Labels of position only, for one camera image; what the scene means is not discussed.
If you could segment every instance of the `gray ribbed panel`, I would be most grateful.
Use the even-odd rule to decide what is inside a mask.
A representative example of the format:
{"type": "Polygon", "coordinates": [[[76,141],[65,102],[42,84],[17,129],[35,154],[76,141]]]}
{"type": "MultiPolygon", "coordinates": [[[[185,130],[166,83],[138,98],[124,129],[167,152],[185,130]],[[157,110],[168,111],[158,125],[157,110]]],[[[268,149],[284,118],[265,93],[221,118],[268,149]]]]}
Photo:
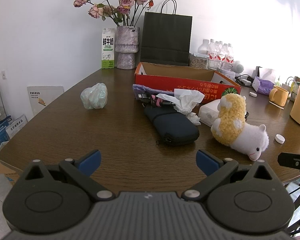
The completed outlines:
{"type": "Polygon", "coordinates": [[[79,225],[62,233],[29,236],[12,232],[5,240],[288,240],[272,236],[242,236],[216,225],[199,203],[180,200],[176,193],[122,192],[99,202],[79,225]]]}

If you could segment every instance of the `bottle label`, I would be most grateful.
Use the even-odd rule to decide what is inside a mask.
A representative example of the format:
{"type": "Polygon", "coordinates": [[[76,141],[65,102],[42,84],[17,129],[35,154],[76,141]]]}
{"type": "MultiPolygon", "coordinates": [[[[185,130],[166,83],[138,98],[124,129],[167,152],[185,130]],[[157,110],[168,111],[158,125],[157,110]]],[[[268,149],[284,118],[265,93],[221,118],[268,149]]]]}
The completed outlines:
{"type": "Polygon", "coordinates": [[[227,55],[226,62],[233,63],[233,56],[227,55]]]}
{"type": "Polygon", "coordinates": [[[218,58],[218,60],[225,61],[226,54],[223,51],[221,51],[221,52],[218,53],[217,58],[218,58]]]}
{"type": "Polygon", "coordinates": [[[210,59],[213,59],[213,60],[215,60],[215,59],[217,58],[217,53],[216,53],[216,52],[213,52],[213,51],[211,51],[211,52],[209,52],[209,56],[210,56],[210,59]]]}

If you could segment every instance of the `yellow mug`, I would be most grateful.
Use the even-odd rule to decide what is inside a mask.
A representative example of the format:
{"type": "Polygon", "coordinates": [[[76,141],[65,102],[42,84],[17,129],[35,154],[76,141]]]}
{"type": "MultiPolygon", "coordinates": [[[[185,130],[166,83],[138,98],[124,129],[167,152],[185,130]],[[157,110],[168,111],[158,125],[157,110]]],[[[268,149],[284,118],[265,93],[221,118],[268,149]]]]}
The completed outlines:
{"type": "Polygon", "coordinates": [[[269,98],[271,102],[274,102],[278,106],[284,106],[288,99],[289,92],[281,87],[273,86],[270,91],[269,98]]]}

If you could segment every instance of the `textured ceramic vase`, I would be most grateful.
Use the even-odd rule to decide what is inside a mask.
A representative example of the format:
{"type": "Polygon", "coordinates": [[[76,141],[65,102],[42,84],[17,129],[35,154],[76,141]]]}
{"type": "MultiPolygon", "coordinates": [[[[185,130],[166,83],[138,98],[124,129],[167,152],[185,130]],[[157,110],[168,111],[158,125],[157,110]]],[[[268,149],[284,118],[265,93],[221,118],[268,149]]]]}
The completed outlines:
{"type": "Polygon", "coordinates": [[[133,69],[135,64],[135,53],[139,51],[139,27],[118,26],[115,51],[118,52],[117,68],[133,69]]]}

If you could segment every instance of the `stuffed animal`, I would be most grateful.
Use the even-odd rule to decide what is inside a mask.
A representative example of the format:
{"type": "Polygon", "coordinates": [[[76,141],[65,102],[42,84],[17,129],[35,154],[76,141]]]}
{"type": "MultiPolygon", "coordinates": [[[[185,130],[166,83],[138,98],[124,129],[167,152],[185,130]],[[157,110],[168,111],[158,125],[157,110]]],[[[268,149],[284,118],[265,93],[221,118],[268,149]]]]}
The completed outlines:
{"type": "Polygon", "coordinates": [[[248,155],[256,161],[269,145],[266,126],[250,125],[245,122],[246,98],[238,94],[226,94],[218,104],[219,115],[213,122],[214,138],[232,149],[248,155]]]}

